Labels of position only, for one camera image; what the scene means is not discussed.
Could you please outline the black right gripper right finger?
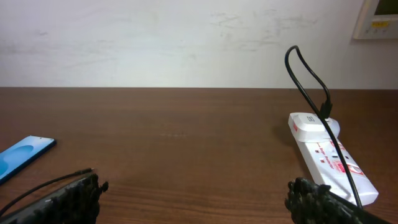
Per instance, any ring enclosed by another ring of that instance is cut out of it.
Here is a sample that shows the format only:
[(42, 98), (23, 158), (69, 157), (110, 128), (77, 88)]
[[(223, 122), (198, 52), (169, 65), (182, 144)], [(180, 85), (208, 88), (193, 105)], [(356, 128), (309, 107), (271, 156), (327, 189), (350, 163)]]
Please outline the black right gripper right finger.
[(299, 177), (288, 188), (285, 206), (295, 224), (388, 224), (332, 193), (329, 185)]

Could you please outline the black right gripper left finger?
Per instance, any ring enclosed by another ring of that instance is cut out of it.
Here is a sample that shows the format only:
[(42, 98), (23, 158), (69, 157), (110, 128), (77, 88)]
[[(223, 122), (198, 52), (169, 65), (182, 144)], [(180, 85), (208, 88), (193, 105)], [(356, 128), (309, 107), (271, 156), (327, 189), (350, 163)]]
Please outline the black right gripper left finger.
[(97, 174), (86, 174), (25, 207), (1, 216), (1, 224), (95, 223), (99, 199), (109, 183), (98, 183)]

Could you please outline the blue Galaxy smartphone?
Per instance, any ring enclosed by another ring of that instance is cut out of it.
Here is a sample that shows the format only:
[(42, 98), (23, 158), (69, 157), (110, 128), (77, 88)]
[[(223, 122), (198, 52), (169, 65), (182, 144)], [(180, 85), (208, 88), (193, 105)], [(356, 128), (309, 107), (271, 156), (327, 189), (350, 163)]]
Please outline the blue Galaxy smartphone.
[(1, 153), (1, 185), (35, 161), (57, 141), (52, 138), (27, 136)]

